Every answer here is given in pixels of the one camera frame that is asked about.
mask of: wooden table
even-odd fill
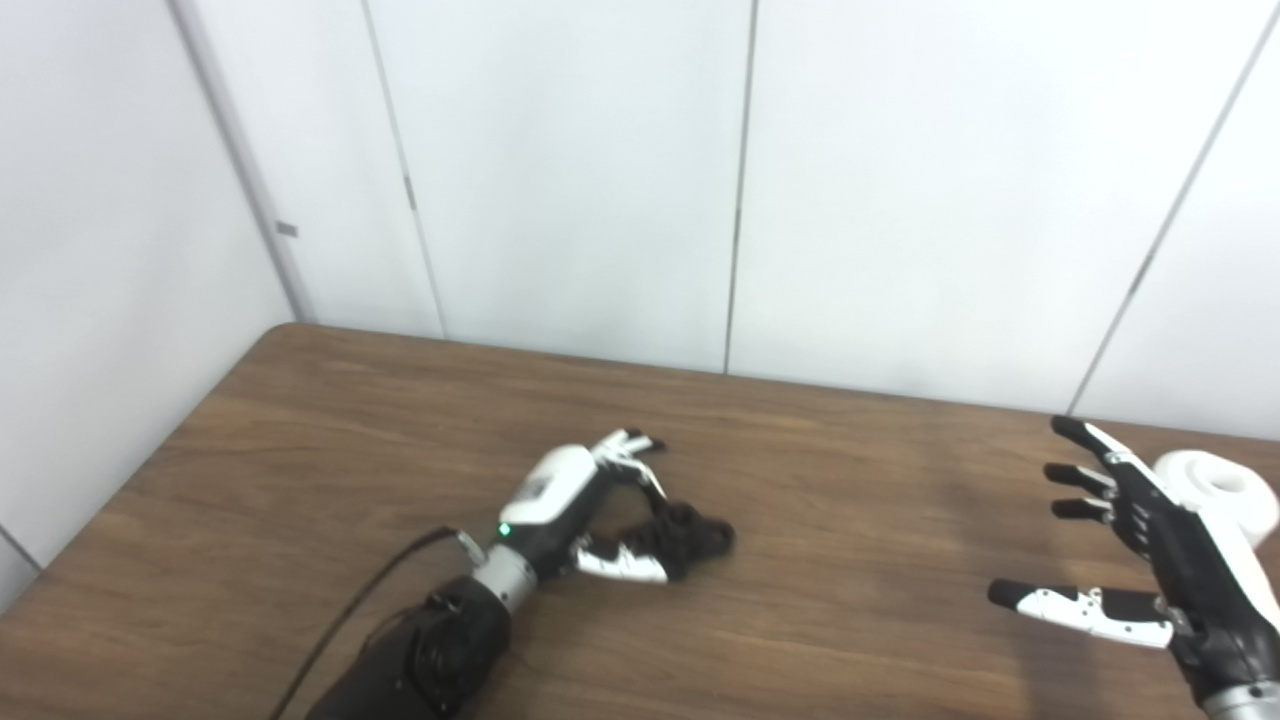
[[[1050,518],[1039,466],[1088,459],[1043,415],[306,325],[268,333],[0,619],[0,717],[264,717],[406,541],[490,537],[543,452],[621,425],[668,441],[654,469],[736,553],[671,587],[547,585],[475,717],[1198,717],[1164,653],[987,603],[997,575],[1152,587],[1107,530]],[[1274,443],[1106,427],[1280,478]],[[640,507],[620,493],[611,521]],[[402,569],[291,716],[465,569],[448,544]]]

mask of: robotic finger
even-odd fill
[[[1080,630],[1108,641],[1165,648],[1174,624],[1160,612],[1160,596],[1149,592],[1070,585],[1037,587],[1018,580],[992,580],[991,602],[1020,615]]]
[[[1051,483],[1070,486],[1106,501],[1115,500],[1116,482],[1102,473],[1096,473],[1079,465],[1065,465],[1062,462],[1047,462],[1044,465],[1044,478]]]
[[[726,555],[732,546],[732,525],[677,502],[623,532],[620,539],[584,536],[575,564],[602,578],[667,583],[682,580],[691,565]]]

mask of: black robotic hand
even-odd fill
[[[1108,525],[1151,562],[1160,593],[995,580],[989,600],[1093,635],[1167,647],[1211,717],[1280,717],[1280,607],[1235,521],[1213,507],[1183,507],[1146,462],[1092,424],[1056,416],[1052,428],[1108,473],[1046,465],[1051,482],[1094,496],[1055,501],[1053,515]]]

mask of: black fingertip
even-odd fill
[[[1016,611],[1018,603],[1033,592],[1036,592],[1036,585],[1030,583],[1019,583],[1018,580],[1005,580],[1002,578],[997,578],[991,582],[989,587],[987,587],[987,600],[989,600],[993,605]]]
[[[1048,421],[1048,425],[1053,428],[1055,433],[1076,445],[1091,445],[1093,438],[1093,436],[1089,434],[1089,430],[1084,427],[1084,423],[1076,420],[1075,418],[1053,415],[1053,419]]]
[[[1044,464],[1044,478],[1051,483],[1057,483],[1060,486],[1078,486],[1076,478],[1079,473],[1075,470],[1075,465],[1065,465],[1062,462],[1046,462]]]
[[[1100,507],[1085,500],[1055,500],[1048,509],[1060,520],[1097,520],[1102,523],[1107,516],[1106,507]]]

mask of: white wall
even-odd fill
[[[719,370],[749,0],[372,0],[452,340]]]
[[[1280,439],[1280,40],[1249,76],[1079,413]]]
[[[291,315],[163,1],[0,3],[0,524],[44,564]]]
[[[1274,0],[760,0],[732,328],[750,0],[180,4],[321,322],[704,370],[732,329],[736,374],[1062,411]],[[1271,433],[1235,410],[1266,379],[1143,350],[1194,314],[1161,288],[1221,260],[1179,238],[1270,222],[1238,152],[1082,410]],[[1234,236],[1257,273],[1268,236]],[[1268,357],[1248,287],[1196,307]],[[1155,366],[1178,407],[1110,387]]]
[[[183,0],[227,92],[307,320],[440,336],[358,0]]]
[[[730,370],[1062,411],[1271,0],[762,0]]]

